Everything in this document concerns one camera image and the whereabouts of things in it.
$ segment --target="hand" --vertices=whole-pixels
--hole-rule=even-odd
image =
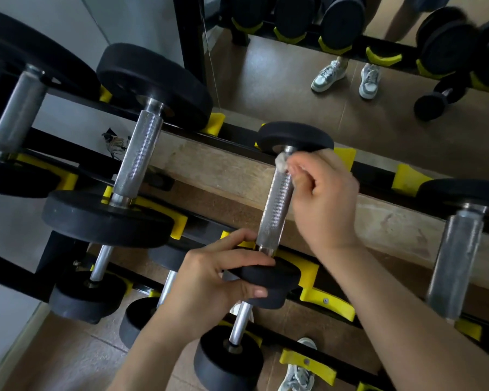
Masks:
[[[342,160],[327,149],[296,152],[287,164],[295,223],[315,255],[359,246],[353,227],[359,183]]]
[[[220,276],[225,269],[275,265],[273,258],[261,252],[233,250],[256,237],[255,232],[240,229],[206,247],[189,251],[170,294],[154,315],[157,320],[162,319],[156,329],[163,330],[165,326],[187,344],[215,327],[237,302],[265,298],[268,292],[264,287],[243,280],[224,282]]]

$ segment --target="fingernail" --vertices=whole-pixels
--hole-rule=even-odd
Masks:
[[[256,288],[253,290],[254,298],[266,298],[268,296],[268,291],[266,288]]]

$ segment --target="person's right arm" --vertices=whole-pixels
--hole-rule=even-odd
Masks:
[[[353,223],[359,185],[332,150],[288,158],[295,221],[355,308],[398,391],[489,390],[489,355],[398,282]]]

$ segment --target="sneaker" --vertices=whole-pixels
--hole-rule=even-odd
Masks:
[[[378,91],[378,83],[380,82],[380,67],[366,63],[360,72],[362,82],[359,86],[359,94],[361,98],[371,100],[375,97]]]
[[[298,341],[305,346],[317,349],[312,339],[303,337]],[[311,391],[313,383],[315,383],[315,375],[312,372],[297,365],[288,365],[286,377],[278,391]]]
[[[346,69],[341,67],[338,60],[334,60],[324,67],[318,76],[311,83],[311,89],[314,92],[326,91],[335,81],[341,80],[346,76]]]
[[[237,315],[239,313],[239,308],[241,307],[241,302],[234,304],[234,306],[230,309],[230,314]],[[253,311],[250,310],[250,317],[248,321],[253,322]]]

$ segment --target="person's left hand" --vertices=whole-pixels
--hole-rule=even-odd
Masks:
[[[156,332],[168,332],[187,344],[217,325],[235,303],[265,298],[264,287],[243,280],[225,282],[220,276],[225,269],[275,265],[273,258],[261,252],[234,250],[241,242],[254,241],[256,237],[255,232],[240,229],[206,247],[189,251],[169,295],[149,322],[156,324]]]

